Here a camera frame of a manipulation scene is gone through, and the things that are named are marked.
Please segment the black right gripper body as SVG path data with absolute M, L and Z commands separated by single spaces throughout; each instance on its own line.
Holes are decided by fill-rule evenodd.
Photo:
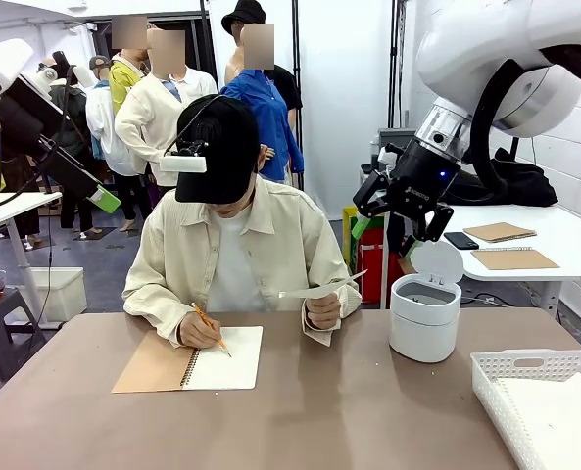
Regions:
M 401 216 L 432 212 L 460 172 L 460 165 L 413 139 L 389 172 L 389 211 Z

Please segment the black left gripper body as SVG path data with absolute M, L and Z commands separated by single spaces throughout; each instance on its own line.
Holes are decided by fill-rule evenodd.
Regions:
M 83 172 L 64 151 L 69 119 L 24 78 L 1 95 L 0 121 L 4 149 L 32 157 L 41 172 L 66 189 L 83 189 Z

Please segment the person's left hand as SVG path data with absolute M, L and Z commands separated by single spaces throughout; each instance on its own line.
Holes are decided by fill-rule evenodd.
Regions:
M 305 322 L 315 330 L 325 331 L 336 326 L 340 319 L 341 304 L 335 293 L 318 299 L 306 299 Z

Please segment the person's right hand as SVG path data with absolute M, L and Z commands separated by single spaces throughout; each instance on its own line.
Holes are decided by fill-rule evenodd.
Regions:
M 188 312 L 179 323 L 177 340 L 187 348 L 212 348 L 221 340 L 220 323 L 213 319 L 206 323 L 198 313 Z

